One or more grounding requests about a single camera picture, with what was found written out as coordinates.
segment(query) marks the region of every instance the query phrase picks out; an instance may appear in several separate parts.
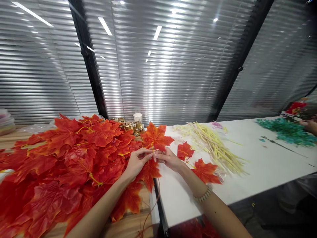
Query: person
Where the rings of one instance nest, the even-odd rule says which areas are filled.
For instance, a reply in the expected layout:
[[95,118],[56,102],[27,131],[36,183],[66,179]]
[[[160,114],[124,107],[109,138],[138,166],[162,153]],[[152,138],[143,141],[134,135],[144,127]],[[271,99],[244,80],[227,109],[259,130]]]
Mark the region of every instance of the person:
[[145,148],[132,152],[127,168],[121,177],[77,223],[66,238],[99,237],[121,194],[129,183],[135,180],[145,163],[152,159],[152,156],[175,172],[178,172],[196,199],[205,198],[198,205],[222,238],[251,237],[230,208],[215,193],[211,192],[210,188],[184,162],[166,147],[166,151],[157,150],[154,154],[152,150]]
[[[317,123],[312,120],[300,121],[304,130],[317,137]],[[317,173],[303,176],[282,185],[277,192],[280,207],[287,213],[294,214],[301,200],[311,195],[317,198]]]

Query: gold foil packet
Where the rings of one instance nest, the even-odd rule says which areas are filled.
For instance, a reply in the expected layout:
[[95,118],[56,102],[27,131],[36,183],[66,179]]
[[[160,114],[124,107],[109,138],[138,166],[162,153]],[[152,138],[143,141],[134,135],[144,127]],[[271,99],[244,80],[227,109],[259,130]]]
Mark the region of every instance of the gold foil packet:
[[120,127],[122,129],[125,129],[125,120],[123,117],[115,117],[115,118],[112,118],[110,121],[119,122],[121,124]]
[[125,130],[133,130],[133,134],[134,136],[138,137],[141,135],[141,133],[144,133],[144,130],[143,130],[143,126],[141,124],[140,121],[137,121],[137,122],[131,122],[127,125],[125,125]]

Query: teal artificial foliage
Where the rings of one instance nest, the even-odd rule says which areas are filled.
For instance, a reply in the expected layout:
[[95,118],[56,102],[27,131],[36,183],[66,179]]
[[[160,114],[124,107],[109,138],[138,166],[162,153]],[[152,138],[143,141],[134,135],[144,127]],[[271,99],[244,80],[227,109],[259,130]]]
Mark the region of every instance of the teal artificial foliage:
[[305,132],[304,126],[300,124],[287,121],[282,117],[275,120],[257,119],[256,122],[270,131],[277,132],[276,139],[305,147],[316,146],[317,138]]

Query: hand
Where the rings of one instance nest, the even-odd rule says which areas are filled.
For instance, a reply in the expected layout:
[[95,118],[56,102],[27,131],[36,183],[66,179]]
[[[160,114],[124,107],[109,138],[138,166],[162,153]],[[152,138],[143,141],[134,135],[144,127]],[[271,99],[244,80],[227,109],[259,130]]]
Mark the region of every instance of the hand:
[[170,148],[165,147],[165,149],[166,151],[155,151],[154,157],[157,158],[160,163],[165,163],[170,169],[179,173],[185,163],[183,163]]
[[300,121],[301,125],[305,126],[305,130],[312,133],[314,136],[317,136],[317,123],[311,120]]
[[141,148],[137,151],[134,151],[130,155],[128,166],[126,167],[122,175],[127,176],[133,182],[136,176],[140,173],[141,169],[152,158],[153,151]]

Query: desk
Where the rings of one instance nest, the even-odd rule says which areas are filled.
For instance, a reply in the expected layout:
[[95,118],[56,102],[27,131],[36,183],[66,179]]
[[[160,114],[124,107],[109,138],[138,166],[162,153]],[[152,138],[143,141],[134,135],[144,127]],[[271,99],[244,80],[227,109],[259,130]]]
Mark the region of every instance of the desk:
[[[15,131],[8,135],[0,137],[0,149],[9,149],[14,146],[17,140],[26,140],[31,136],[30,133]],[[127,212],[124,217],[116,223],[107,223],[104,233],[101,237],[118,237],[118,238],[134,238],[137,236],[140,227],[143,227],[144,221],[150,212],[149,192],[145,186],[142,187],[140,193],[142,203],[140,205],[140,214],[132,214]],[[149,215],[145,227],[152,225],[151,215]],[[57,224],[45,237],[47,238],[63,238],[67,227],[67,223]],[[153,237],[152,227],[144,232],[144,237]]]
[[[255,121],[255,119],[248,119],[221,122],[228,129],[227,137],[242,144],[240,146],[230,141],[224,141],[225,146],[232,153],[249,161],[244,169],[250,174],[241,177],[237,174],[229,174],[226,176],[224,184],[213,185],[214,192],[227,205],[317,172],[317,147],[296,148],[293,144],[278,140],[279,144],[308,157],[305,158],[269,141],[262,142],[259,140],[261,136],[275,140],[276,133],[259,126]],[[165,135],[174,138],[180,136],[173,131],[172,126],[167,127]],[[183,139],[191,144],[190,137]],[[175,142],[171,144],[170,148],[177,154]],[[189,162],[194,164],[200,158],[205,163],[211,161],[206,152],[195,151]],[[162,175],[159,179],[160,197],[168,227],[201,215],[201,211],[193,201],[192,192],[182,177],[165,164],[160,164],[159,169]]]

